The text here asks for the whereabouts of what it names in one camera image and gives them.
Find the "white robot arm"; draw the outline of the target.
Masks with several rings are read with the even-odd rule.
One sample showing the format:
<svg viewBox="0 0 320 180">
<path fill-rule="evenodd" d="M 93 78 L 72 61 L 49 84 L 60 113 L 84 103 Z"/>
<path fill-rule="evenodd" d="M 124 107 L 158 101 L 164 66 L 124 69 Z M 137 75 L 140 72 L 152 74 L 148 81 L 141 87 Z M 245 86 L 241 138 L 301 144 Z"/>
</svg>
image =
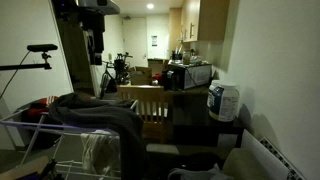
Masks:
<svg viewBox="0 0 320 180">
<path fill-rule="evenodd" d="M 88 53 L 91 65 L 102 64 L 103 33 L 106 15 L 117 15 L 120 7 L 113 0 L 51 0 L 55 16 L 78 24 L 88 32 Z"/>
</svg>

